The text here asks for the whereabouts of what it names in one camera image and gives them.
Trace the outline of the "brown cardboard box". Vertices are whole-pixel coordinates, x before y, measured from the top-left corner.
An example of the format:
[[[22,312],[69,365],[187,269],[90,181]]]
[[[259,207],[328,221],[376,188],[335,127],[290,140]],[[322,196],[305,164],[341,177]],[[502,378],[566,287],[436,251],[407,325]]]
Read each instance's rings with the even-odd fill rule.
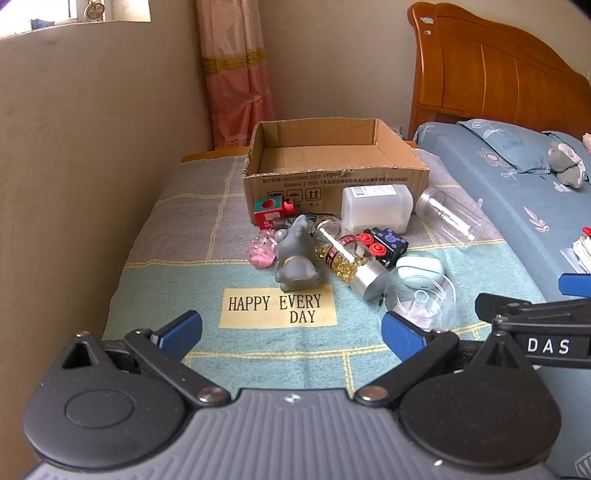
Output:
[[[249,217],[272,196],[294,202],[300,213],[341,213],[349,186],[404,184],[417,199],[430,168],[381,119],[310,118],[263,121],[252,133],[242,169]]]

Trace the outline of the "pink curtain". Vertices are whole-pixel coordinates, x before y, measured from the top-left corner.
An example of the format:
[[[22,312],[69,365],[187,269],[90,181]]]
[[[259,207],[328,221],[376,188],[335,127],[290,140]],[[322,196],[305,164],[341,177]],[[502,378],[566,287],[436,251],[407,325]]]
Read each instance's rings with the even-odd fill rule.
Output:
[[[276,118],[259,3],[198,1],[197,15],[214,147],[247,146],[257,123]]]

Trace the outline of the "white translucent plastic container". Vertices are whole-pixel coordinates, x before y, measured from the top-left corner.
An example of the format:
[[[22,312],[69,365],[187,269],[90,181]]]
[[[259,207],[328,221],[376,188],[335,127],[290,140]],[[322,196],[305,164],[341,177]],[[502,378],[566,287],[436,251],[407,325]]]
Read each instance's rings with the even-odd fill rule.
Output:
[[[372,228],[404,234],[413,207],[413,196],[404,184],[346,187],[342,191],[342,227],[355,234]]]

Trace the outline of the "grey mouse figurine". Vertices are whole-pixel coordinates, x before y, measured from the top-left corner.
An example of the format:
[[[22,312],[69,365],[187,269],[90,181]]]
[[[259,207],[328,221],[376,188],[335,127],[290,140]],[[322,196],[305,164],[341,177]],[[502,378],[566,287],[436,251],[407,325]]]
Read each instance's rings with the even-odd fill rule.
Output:
[[[287,229],[276,231],[277,269],[274,279],[283,292],[315,288],[320,273],[312,260],[315,258],[315,241],[308,231],[308,219],[297,216]]]

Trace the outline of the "blue floral bedsheet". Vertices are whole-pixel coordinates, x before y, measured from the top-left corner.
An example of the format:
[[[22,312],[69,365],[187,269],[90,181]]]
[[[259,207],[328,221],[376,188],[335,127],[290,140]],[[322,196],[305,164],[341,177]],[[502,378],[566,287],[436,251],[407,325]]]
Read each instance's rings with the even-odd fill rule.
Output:
[[[585,166],[590,156],[580,140],[546,131],[565,142]],[[548,301],[562,299],[559,277],[573,268],[563,250],[590,224],[590,184],[562,185],[549,173],[518,173],[480,137],[455,124],[426,122],[414,135],[418,146],[440,158],[448,173],[482,209]]]

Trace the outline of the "checked blanket happy every day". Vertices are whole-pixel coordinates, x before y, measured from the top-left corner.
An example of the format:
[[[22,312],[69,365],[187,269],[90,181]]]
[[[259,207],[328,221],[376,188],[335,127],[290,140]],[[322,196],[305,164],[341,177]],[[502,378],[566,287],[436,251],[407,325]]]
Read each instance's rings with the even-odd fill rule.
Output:
[[[239,327],[222,321],[228,289],[269,289],[273,270],[247,261],[256,227],[242,189],[243,159],[179,166],[136,238],[109,309],[104,335],[157,329],[197,311],[204,333],[186,364],[228,391],[247,388],[343,388],[355,391],[394,367],[383,343],[382,311],[325,265],[332,286],[328,321],[298,322],[286,314]]]

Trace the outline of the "small alarm clock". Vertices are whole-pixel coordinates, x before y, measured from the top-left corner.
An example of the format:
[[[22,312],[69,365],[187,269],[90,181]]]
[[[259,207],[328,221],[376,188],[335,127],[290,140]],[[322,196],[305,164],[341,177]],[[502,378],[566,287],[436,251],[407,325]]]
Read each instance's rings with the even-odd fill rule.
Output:
[[[100,0],[90,0],[84,9],[84,16],[87,21],[102,21],[105,14],[105,5]]]

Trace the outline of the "wooden headboard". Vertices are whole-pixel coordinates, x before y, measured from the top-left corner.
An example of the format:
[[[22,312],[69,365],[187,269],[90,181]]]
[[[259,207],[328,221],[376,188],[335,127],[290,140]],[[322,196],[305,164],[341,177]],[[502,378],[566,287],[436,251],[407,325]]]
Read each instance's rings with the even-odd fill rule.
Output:
[[[417,2],[407,14],[417,44],[411,133],[473,118],[589,132],[589,82],[537,37],[451,3]]]

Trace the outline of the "pink cartoon jar keychain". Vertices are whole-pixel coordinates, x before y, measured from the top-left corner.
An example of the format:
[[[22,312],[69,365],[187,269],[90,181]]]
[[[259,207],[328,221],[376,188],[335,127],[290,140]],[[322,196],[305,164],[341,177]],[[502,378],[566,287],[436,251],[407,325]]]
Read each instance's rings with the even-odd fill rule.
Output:
[[[273,230],[259,231],[259,234],[250,241],[246,258],[249,264],[256,269],[267,269],[276,261],[276,232]]]

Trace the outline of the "clear tall plastic jar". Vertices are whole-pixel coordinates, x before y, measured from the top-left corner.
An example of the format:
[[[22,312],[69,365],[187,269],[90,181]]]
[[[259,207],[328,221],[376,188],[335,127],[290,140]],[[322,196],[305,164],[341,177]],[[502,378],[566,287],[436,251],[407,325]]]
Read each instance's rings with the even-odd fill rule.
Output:
[[[482,215],[436,186],[428,187],[418,197],[415,213],[461,248],[483,238]]]

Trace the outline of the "clear round plastic jar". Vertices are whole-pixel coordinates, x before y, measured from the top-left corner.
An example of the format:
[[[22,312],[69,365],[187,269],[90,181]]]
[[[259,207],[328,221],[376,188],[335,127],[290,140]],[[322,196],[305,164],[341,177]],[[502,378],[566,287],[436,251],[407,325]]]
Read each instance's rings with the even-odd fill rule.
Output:
[[[423,330],[448,328],[456,318],[456,288],[447,276],[436,272],[396,271],[384,293],[383,308]]]

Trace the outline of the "grey plush toy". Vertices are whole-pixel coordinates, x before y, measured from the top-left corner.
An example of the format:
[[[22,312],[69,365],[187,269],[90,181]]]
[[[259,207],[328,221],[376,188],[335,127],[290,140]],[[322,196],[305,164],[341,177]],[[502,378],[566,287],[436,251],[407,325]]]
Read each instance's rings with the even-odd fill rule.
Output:
[[[551,142],[547,153],[548,165],[562,185],[579,189],[587,179],[581,157],[563,142]]]

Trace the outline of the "clear capsule bottle silver cap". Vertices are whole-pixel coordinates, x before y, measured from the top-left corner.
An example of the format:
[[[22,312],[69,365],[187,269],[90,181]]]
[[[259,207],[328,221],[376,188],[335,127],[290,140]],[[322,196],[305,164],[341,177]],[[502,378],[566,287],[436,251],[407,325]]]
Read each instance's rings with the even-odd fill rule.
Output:
[[[322,220],[315,226],[312,238],[318,257],[364,301],[382,296],[389,271],[356,235],[342,228],[339,219]]]

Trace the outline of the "blue floral pillow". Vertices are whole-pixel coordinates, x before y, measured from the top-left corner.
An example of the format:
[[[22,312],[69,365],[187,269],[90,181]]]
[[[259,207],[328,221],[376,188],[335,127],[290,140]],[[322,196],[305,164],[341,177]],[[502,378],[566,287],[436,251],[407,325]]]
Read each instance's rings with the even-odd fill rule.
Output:
[[[518,173],[549,173],[550,138],[514,124],[476,118],[459,125],[480,137]]]

